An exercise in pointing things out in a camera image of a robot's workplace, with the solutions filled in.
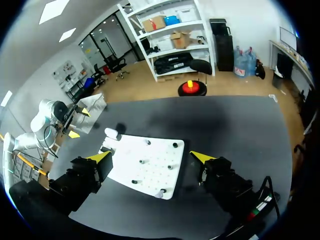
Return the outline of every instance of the black stool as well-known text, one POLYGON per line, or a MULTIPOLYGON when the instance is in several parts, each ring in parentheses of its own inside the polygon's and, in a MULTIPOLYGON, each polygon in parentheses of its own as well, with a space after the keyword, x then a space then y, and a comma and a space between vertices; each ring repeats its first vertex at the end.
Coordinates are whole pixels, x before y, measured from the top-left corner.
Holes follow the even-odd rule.
POLYGON ((207 94, 207 75, 212 74, 211 64, 205 60, 195 59, 195 60, 190 61, 190 68, 192 70, 199 72, 199 73, 205 74, 205 84, 203 82, 199 81, 199 79, 198 79, 198 81, 194 81, 195 83, 197 83, 199 85, 199 89, 197 92, 188 93, 188 92, 183 91, 183 85, 188 84, 188 82, 184 82, 178 88, 178 95, 180 97, 205 96, 207 94))

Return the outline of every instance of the glass wall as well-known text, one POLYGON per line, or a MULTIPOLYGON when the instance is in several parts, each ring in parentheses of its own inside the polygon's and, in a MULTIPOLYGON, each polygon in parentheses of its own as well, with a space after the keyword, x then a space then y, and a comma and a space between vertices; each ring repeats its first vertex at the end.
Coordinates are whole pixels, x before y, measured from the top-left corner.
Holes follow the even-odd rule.
POLYGON ((102 21, 79 44, 84 54, 94 66, 98 68, 106 65, 105 59, 114 55, 124 58, 127 64, 144 59, 135 37, 129 29, 120 11, 102 21))
POLYGON ((92 66, 97 64, 98 68, 101 68, 106 64, 103 56, 100 54, 100 50, 90 36, 87 36, 79 46, 92 66))
POLYGON ((126 52, 131 50, 130 43, 114 16, 108 17, 104 20, 93 30, 92 33, 92 36, 99 47, 100 45, 106 47, 108 42, 117 58, 121 58, 126 52))

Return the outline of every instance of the ceiling light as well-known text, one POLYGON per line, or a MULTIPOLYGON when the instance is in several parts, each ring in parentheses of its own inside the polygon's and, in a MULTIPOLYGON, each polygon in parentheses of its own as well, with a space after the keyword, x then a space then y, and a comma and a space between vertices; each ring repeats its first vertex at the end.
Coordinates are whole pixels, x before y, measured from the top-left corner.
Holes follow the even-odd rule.
POLYGON ((59 43, 62 42, 63 40, 66 40, 67 38, 70 38, 75 30, 76 30, 76 27, 71 29, 71 30, 69 30, 69 31, 66 31, 64 34, 62 34, 62 36, 61 36, 61 38, 59 40, 59 43))
POLYGON ((4 96, 4 99, 2 100, 0 106, 5 107, 7 105, 7 103, 8 103, 8 101, 9 101, 9 99, 11 98, 11 96, 12 96, 12 92, 8 91, 6 93, 6 95, 4 96))
POLYGON ((60 16, 67 6, 68 2, 69 0, 55 0, 47 3, 44 6, 39 25, 50 19, 60 16))

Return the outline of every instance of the table surface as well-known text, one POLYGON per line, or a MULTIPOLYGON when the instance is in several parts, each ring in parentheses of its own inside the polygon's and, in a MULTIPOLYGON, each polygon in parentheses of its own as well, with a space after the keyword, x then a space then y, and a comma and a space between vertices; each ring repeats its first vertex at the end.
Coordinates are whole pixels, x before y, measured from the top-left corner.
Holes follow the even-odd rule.
POLYGON ((308 69, 306 69, 307 67, 305 67, 303 64, 301 64, 301 62, 299 62, 294 56, 292 56, 292 55, 290 54, 290 52, 288 52, 287 49, 285 49, 285 48, 281 45, 281 43, 278 43, 278 42, 272 41, 272 40, 270 40, 270 42, 271 42, 274 46, 276 46, 278 49, 280 49, 282 52, 284 52, 286 55, 288 55, 288 56, 294 61, 294 63, 295 63, 296 65, 298 65, 299 68, 300 68, 300 69, 304 72, 304 74, 307 76, 307 79, 308 79, 309 84, 311 84, 311 85, 314 86, 312 74, 311 74, 311 72, 310 72, 308 69))
MULTIPOLYGON (((89 134, 67 139, 61 147, 50 178, 57 179, 77 156, 97 154, 104 129, 123 124, 125 134, 182 139, 185 152, 224 156, 232 168, 253 181, 257 191, 271 176, 283 212, 289 198, 292 154, 281 110, 272 98, 260 96, 195 96, 111 103, 89 134)), ((231 219, 196 180, 194 159, 185 154, 176 191, 170 200, 135 191, 106 178, 70 218, 111 234, 141 238, 176 237, 209 239, 224 232, 231 219)), ((270 227, 273 210, 266 217, 270 227)))

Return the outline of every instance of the red object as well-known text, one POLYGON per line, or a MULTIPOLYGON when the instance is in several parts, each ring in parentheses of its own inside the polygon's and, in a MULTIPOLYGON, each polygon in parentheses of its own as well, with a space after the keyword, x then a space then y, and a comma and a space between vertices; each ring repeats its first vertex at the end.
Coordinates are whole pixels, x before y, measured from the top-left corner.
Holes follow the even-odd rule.
POLYGON ((152 21, 152 19, 150 19, 150 23, 151 23, 151 25, 153 27, 153 30, 157 30, 157 26, 156 26, 155 22, 152 21))
POLYGON ((187 94, 195 94, 199 91, 199 84, 195 81, 192 81, 193 86, 188 87, 188 82, 182 85, 182 90, 187 94))
POLYGON ((111 73, 110 69, 107 66, 103 66, 102 68, 105 74, 109 75, 111 73))
POLYGON ((250 212, 250 214, 246 217, 247 221, 251 221, 256 215, 253 212, 250 212))

